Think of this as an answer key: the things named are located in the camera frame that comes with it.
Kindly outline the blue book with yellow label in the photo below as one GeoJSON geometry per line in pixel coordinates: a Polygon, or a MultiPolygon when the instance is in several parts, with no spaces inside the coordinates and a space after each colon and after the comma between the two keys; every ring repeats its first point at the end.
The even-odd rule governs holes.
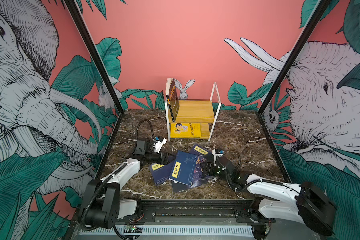
{"type": "Polygon", "coordinates": [[[196,162],[199,156],[178,151],[169,180],[190,186],[192,183],[196,162]]]}

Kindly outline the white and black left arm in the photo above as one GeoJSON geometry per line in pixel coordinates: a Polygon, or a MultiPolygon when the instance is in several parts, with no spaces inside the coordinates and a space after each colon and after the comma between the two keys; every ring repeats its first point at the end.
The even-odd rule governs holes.
{"type": "Polygon", "coordinates": [[[117,169],[87,184],[78,216],[83,231],[111,229],[117,220],[135,214],[138,202],[120,199],[120,191],[143,166],[168,163],[168,154],[161,152],[166,142],[163,137],[136,140],[133,153],[117,169]]]}

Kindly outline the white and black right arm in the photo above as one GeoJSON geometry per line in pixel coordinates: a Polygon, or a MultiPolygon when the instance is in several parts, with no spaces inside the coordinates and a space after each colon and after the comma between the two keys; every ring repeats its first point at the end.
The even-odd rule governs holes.
{"type": "Polygon", "coordinates": [[[238,170],[223,151],[213,150],[206,158],[209,175],[226,181],[235,193],[259,195],[247,212],[253,221],[284,219],[304,224],[321,236],[334,234],[337,206],[315,184],[283,183],[238,170]]]}

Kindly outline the dark book with portrait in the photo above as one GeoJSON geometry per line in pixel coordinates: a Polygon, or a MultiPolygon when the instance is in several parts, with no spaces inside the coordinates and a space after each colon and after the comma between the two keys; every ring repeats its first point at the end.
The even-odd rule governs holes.
{"type": "Polygon", "coordinates": [[[209,175],[208,160],[203,156],[198,156],[195,164],[191,188],[199,187],[203,184],[206,184],[209,180],[212,180],[214,178],[214,176],[209,175]]]}

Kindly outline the dark blue book left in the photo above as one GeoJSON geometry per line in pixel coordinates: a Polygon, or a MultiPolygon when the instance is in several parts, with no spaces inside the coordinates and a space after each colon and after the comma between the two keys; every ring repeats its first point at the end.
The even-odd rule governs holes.
{"type": "Polygon", "coordinates": [[[173,165],[174,165],[174,160],[170,161],[166,165],[161,165],[161,164],[150,165],[149,169],[152,174],[154,184],[156,186],[163,184],[165,181],[169,179],[173,165]]]}

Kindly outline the dark blue book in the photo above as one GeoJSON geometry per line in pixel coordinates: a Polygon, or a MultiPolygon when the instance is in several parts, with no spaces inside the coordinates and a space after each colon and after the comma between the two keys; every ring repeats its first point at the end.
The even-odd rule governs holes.
{"type": "Polygon", "coordinates": [[[190,154],[197,155],[197,156],[211,156],[212,152],[208,149],[201,147],[199,145],[194,145],[191,150],[189,151],[190,154]]]}
{"type": "Polygon", "coordinates": [[[152,174],[154,184],[156,186],[163,184],[165,181],[169,179],[173,165],[174,165],[174,160],[170,161],[166,165],[161,165],[161,164],[150,165],[149,169],[152,174]]]}

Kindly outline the dark blue book at back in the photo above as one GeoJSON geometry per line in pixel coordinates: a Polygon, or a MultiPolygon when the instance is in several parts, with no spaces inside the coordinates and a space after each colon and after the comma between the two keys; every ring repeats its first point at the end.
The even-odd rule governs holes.
{"type": "Polygon", "coordinates": [[[191,150],[189,151],[190,154],[197,155],[197,156],[211,156],[212,152],[208,149],[201,147],[199,145],[194,145],[191,150]]]}

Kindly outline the black book at bottom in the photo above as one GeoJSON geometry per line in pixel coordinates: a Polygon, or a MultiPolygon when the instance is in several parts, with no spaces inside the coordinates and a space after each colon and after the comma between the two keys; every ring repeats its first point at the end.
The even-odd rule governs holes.
{"type": "Polygon", "coordinates": [[[172,189],[174,193],[179,193],[182,191],[186,191],[192,188],[196,188],[199,186],[198,182],[192,182],[192,184],[190,186],[182,184],[182,183],[175,183],[175,182],[171,182],[172,185],[172,189]]]}

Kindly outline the black book standing on shelf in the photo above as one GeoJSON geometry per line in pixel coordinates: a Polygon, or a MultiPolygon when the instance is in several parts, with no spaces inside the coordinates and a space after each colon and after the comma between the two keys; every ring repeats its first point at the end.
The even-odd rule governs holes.
{"type": "Polygon", "coordinates": [[[167,79],[166,98],[172,121],[175,122],[180,108],[175,79],[167,79]]]}

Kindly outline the wooden shelf with white frame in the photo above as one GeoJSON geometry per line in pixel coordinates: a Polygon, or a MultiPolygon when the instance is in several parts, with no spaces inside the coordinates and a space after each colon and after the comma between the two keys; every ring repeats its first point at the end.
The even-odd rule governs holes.
{"type": "MultiPolygon", "coordinates": [[[[175,79],[176,87],[181,84],[175,79]]],[[[168,108],[167,98],[165,100],[166,122],[168,139],[171,140],[171,124],[201,124],[201,139],[210,141],[213,135],[215,124],[222,106],[218,85],[213,83],[209,100],[181,100],[179,98],[179,112],[176,121],[173,122],[168,108]]]]}

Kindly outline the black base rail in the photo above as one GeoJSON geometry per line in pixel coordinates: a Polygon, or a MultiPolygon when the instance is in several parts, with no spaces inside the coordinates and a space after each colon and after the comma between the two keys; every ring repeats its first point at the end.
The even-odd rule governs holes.
{"type": "Polygon", "coordinates": [[[153,223],[158,218],[234,218],[238,223],[259,225],[283,219],[303,223],[296,205],[263,198],[254,200],[96,200],[82,206],[79,220],[109,229],[117,223],[153,223]]]}

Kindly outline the black left frame post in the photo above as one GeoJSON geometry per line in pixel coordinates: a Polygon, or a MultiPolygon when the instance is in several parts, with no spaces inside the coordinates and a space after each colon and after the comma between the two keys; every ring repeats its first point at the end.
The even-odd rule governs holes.
{"type": "Polygon", "coordinates": [[[111,84],[109,75],[105,68],[105,65],[99,55],[96,45],[93,42],[92,36],[90,35],[90,32],[89,32],[89,30],[86,26],[86,23],[82,17],[82,14],[79,11],[80,9],[78,9],[77,2],[71,1],[71,0],[65,0],[64,3],[66,5],[66,7],[68,8],[68,11],[69,11],[79,33],[86,45],[86,48],[89,51],[90,56],[91,56],[92,60],[94,61],[95,66],[96,66],[97,70],[99,71],[99,74],[109,91],[109,94],[115,104],[117,112],[120,115],[123,115],[124,114],[123,107],[115,93],[115,89],[114,89],[113,85],[111,84]]]}

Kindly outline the black frame post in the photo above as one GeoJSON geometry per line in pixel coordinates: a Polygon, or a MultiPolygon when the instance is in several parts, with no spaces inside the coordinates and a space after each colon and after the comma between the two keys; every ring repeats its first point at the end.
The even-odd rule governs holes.
{"type": "Polygon", "coordinates": [[[293,49],[287,61],[283,65],[280,73],[278,74],[275,82],[273,83],[269,93],[267,94],[264,102],[262,103],[261,107],[258,109],[258,114],[262,115],[268,106],[269,102],[272,100],[273,96],[275,95],[276,91],[279,89],[280,85],[282,84],[283,80],[286,78],[287,73],[291,69],[293,63],[295,62],[296,58],[299,56],[301,50],[303,49],[305,43],[307,42],[308,38],[311,36],[312,32],[314,31],[316,25],[320,21],[322,15],[324,14],[327,7],[330,5],[330,0],[321,0],[318,1],[315,5],[313,12],[311,13],[308,22],[306,23],[303,31],[301,32],[297,42],[295,43],[293,49]]]}
{"type": "Polygon", "coordinates": [[[124,114],[123,107],[115,93],[115,89],[114,89],[113,85],[111,84],[109,75],[105,68],[105,65],[99,55],[96,45],[93,42],[92,36],[90,35],[90,32],[89,32],[89,30],[86,26],[86,23],[82,17],[82,14],[79,11],[80,9],[78,9],[77,2],[71,1],[71,0],[65,0],[64,3],[66,5],[66,7],[68,8],[68,11],[69,11],[79,33],[86,45],[86,48],[89,51],[90,56],[91,56],[92,60],[94,61],[95,66],[96,66],[97,70],[99,71],[99,74],[109,91],[109,94],[115,104],[117,112],[120,115],[123,115],[124,114]]]}

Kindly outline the black right frame post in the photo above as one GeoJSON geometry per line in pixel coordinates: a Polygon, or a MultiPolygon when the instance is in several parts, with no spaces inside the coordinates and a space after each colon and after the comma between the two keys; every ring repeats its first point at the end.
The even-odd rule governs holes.
{"type": "Polygon", "coordinates": [[[267,94],[264,102],[262,103],[261,107],[258,109],[258,114],[262,115],[268,106],[269,102],[272,100],[273,96],[275,95],[276,91],[279,89],[280,85],[282,84],[283,80],[286,78],[287,73],[291,69],[293,63],[295,62],[296,58],[299,56],[301,50],[303,49],[305,43],[307,42],[308,38],[311,36],[312,32],[314,31],[316,25],[320,21],[322,15],[324,14],[327,7],[330,5],[330,0],[321,0],[318,1],[315,5],[313,12],[311,13],[308,22],[306,23],[303,31],[301,32],[297,42],[295,43],[293,49],[287,61],[283,65],[280,73],[278,74],[275,82],[273,83],[269,93],[267,94]]]}

